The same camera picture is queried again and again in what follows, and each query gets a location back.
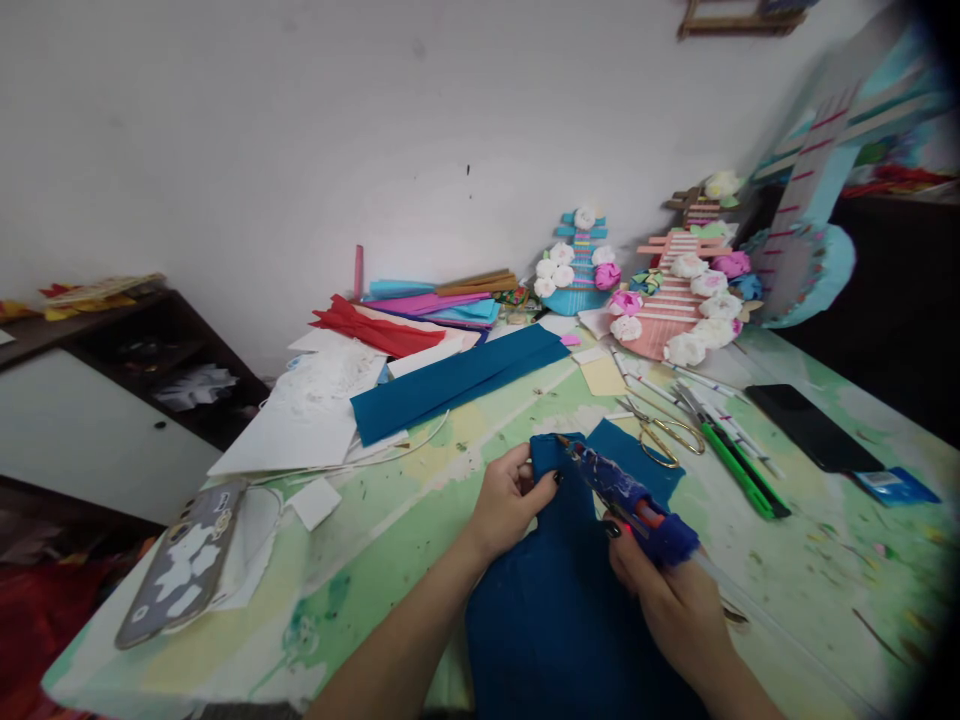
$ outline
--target fingernail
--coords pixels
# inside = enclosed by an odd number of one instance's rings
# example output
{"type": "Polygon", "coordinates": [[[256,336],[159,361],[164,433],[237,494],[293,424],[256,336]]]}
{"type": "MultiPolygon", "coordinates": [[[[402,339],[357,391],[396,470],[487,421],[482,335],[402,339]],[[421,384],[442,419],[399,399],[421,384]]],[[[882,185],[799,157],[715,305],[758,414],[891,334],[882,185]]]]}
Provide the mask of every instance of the fingernail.
{"type": "Polygon", "coordinates": [[[620,537],[620,526],[613,520],[601,520],[600,524],[603,525],[604,532],[607,533],[607,537],[611,540],[616,540],[620,537]]]}

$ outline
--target paper flower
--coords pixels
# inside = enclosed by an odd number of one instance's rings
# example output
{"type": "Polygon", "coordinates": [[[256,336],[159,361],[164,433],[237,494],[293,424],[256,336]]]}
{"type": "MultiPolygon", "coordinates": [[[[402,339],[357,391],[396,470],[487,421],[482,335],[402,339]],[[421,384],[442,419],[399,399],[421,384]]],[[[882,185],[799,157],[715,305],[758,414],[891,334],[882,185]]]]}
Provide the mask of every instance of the paper flower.
{"type": "Polygon", "coordinates": [[[728,278],[740,277],[744,273],[750,272],[750,258],[743,250],[737,250],[729,255],[714,258],[710,267],[719,270],[728,278]]]}
{"type": "Polygon", "coordinates": [[[656,295],[660,292],[660,286],[662,284],[663,270],[660,268],[650,268],[630,278],[630,289],[635,290],[644,297],[653,297],[656,295]]]}
{"type": "Polygon", "coordinates": [[[699,337],[707,350],[716,350],[729,345],[737,336],[733,323],[727,318],[707,318],[698,322],[690,334],[699,337]]]}
{"type": "Polygon", "coordinates": [[[736,195],[741,185],[743,180],[738,178],[733,170],[721,170],[707,179],[703,194],[711,200],[723,200],[736,195]]]}
{"type": "Polygon", "coordinates": [[[707,357],[707,347],[703,344],[703,338],[682,333],[670,338],[663,346],[663,356],[674,365],[697,365],[707,357]]]}
{"type": "Polygon", "coordinates": [[[719,317],[732,320],[743,310],[743,303],[740,301],[740,298],[734,297],[730,293],[718,293],[709,300],[704,300],[700,303],[698,309],[704,317],[719,317]]]}
{"type": "Polygon", "coordinates": [[[604,263],[597,266],[593,278],[597,290],[610,290],[620,284],[620,268],[615,263],[604,263]]]}
{"type": "Polygon", "coordinates": [[[550,297],[556,290],[557,286],[550,278],[537,278],[537,281],[533,284],[533,291],[541,299],[550,297]]]}
{"type": "Polygon", "coordinates": [[[590,262],[593,263],[594,267],[597,265],[604,265],[608,262],[616,262],[617,255],[613,252],[613,248],[609,245],[601,245],[596,250],[593,251],[593,255],[590,257],[590,262]]]}
{"type": "Polygon", "coordinates": [[[597,224],[597,214],[590,208],[577,208],[573,213],[573,224],[577,230],[589,230],[597,224]]]}
{"type": "Polygon", "coordinates": [[[558,242],[550,248],[550,259],[557,265],[569,265],[573,262],[573,248],[565,242],[558,242]]]}
{"type": "Polygon", "coordinates": [[[610,323],[610,332],[620,342],[630,342],[643,334],[643,325],[637,318],[623,315],[610,323]]]}
{"type": "Polygon", "coordinates": [[[704,270],[690,281],[690,292],[703,297],[713,297],[727,289],[727,276],[719,270],[704,270]]]}
{"type": "Polygon", "coordinates": [[[573,268],[569,265],[561,265],[553,271],[553,276],[550,279],[553,280],[553,284],[557,287],[567,287],[567,285],[573,282],[573,278],[573,268]]]}
{"type": "Polygon", "coordinates": [[[734,278],[730,281],[730,287],[739,293],[744,302],[748,300],[759,300],[763,297],[763,283],[760,281],[760,278],[753,273],[734,278]]]}
{"type": "Polygon", "coordinates": [[[696,253],[684,253],[683,255],[677,255],[677,258],[670,265],[670,274],[677,277],[695,278],[706,269],[706,261],[698,258],[696,253]]]}
{"type": "Polygon", "coordinates": [[[550,258],[544,258],[537,263],[537,277],[553,277],[558,267],[550,258]]]}
{"type": "Polygon", "coordinates": [[[607,303],[610,313],[613,315],[636,315],[643,307],[643,300],[640,294],[630,292],[629,290],[615,290],[610,296],[610,302],[607,303]]]}

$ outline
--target scissors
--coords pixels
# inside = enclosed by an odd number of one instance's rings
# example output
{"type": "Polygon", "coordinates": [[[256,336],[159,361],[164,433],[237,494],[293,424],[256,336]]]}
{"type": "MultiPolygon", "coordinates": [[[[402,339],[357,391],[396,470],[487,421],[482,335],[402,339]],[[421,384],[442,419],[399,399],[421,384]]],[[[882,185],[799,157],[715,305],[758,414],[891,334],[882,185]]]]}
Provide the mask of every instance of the scissors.
{"type": "Polygon", "coordinates": [[[637,440],[640,441],[640,447],[643,448],[643,452],[646,453],[648,458],[650,458],[655,463],[657,463],[657,465],[662,465],[663,467],[666,467],[666,468],[677,468],[677,467],[680,467],[680,461],[677,459],[676,455],[670,452],[670,448],[666,446],[663,440],[661,440],[660,437],[655,432],[653,432],[653,430],[650,429],[651,423],[653,425],[656,425],[661,430],[663,430],[667,435],[672,437],[674,440],[676,440],[678,443],[680,443],[683,447],[685,447],[687,450],[692,452],[694,455],[702,455],[704,450],[706,450],[707,446],[703,442],[703,436],[697,430],[690,427],[689,425],[684,425],[682,422],[678,422],[677,420],[667,420],[666,422],[664,422],[660,418],[652,418],[646,413],[642,412],[640,408],[638,408],[634,404],[632,399],[621,398],[621,399],[618,399],[617,402],[637,416],[637,419],[640,421],[640,435],[637,436],[637,440]],[[669,427],[670,425],[676,425],[678,428],[681,428],[682,430],[686,430],[688,433],[690,433],[690,436],[697,441],[697,447],[694,447],[693,445],[688,443],[686,440],[684,440],[682,437],[677,435],[677,433],[674,432],[673,429],[669,427]],[[663,453],[663,456],[667,458],[668,462],[664,462],[663,460],[656,457],[654,454],[650,452],[649,447],[645,445],[643,442],[644,433],[649,435],[650,439],[654,442],[654,444],[658,448],[660,448],[660,452],[663,453]]]}

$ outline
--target smartphone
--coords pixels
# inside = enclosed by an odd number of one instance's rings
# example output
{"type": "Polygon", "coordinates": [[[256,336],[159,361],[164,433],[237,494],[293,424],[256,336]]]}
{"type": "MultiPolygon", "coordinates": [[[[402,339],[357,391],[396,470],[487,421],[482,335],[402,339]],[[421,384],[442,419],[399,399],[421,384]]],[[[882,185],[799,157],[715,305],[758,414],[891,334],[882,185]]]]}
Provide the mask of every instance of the smartphone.
{"type": "Polygon", "coordinates": [[[877,460],[792,385],[751,385],[744,392],[824,472],[879,472],[877,460]]]}

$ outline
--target white cord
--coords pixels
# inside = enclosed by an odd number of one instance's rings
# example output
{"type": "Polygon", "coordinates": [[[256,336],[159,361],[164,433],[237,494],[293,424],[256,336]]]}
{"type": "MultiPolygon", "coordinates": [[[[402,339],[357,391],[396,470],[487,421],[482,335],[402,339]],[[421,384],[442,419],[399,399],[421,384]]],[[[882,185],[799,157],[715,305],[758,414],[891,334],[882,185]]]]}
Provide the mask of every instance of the white cord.
{"type": "MultiPolygon", "coordinates": [[[[440,432],[440,428],[443,427],[443,424],[447,421],[447,418],[448,418],[449,416],[450,416],[450,411],[447,410],[447,412],[445,412],[445,413],[443,414],[443,417],[440,419],[440,424],[437,425],[436,428],[434,428],[434,431],[433,431],[432,433],[430,433],[430,436],[429,436],[426,440],[424,440],[422,443],[420,443],[419,445],[417,445],[415,448],[410,448],[409,450],[407,450],[407,451],[405,451],[405,452],[402,452],[402,453],[400,453],[399,455],[391,455],[391,456],[388,457],[388,458],[380,458],[379,460],[368,460],[367,462],[360,462],[360,463],[349,463],[349,464],[346,464],[346,465],[319,465],[319,466],[317,466],[317,467],[304,468],[304,469],[302,469],[302,470],[293,470],[292,472],[281,473],[281,474],[279,474],[279,475],[268,475],[268,476],[265,477],[265,478],[256,478],[255,480],[251,480],[251,482],[260,484],[260,483],[264,483],[264,482],[270,482],[271,480],[282,480],[282,479],[285,478],[285,477],[292,477],[292,476],[294,476],[294,475],[303,475],[304,473],[325,472],[325,471],[327,471],[327,470],[341,470],[341,469],[349,469],[349,468],[355,468],[355,467],[367,467],[367,466],[369,466],[369,465],[379,465],[379,464],[381,464],[381,463],[390,462],[391,460],[399,460],[400,458],[405,457],[405,456],[409,455],[409,454],[412,453],[412,452],[416,452],[417,450],[419,450],[420,448],[422,448],[424,445],[426,445],[428,442],[430,442],[431,440],[433,440],[434,436],[435,436],[438,432],[440,432]]],[[[385,452],[385,451],[388,450],[388,449],[389,449],[389,448],[384,448],[384,449],[381,450],[380,452],[385,452]]],[[[309,482],[309,481],[312,480],[312,479],[313,479],[313,478],[304,478],[303,480],[300,480],[300,481],[297,481],[297,482],[293,482],[293,483],[288,483],[288,484],[290,484],[290,485],[302,485],[303,483],[309,482]]]]}

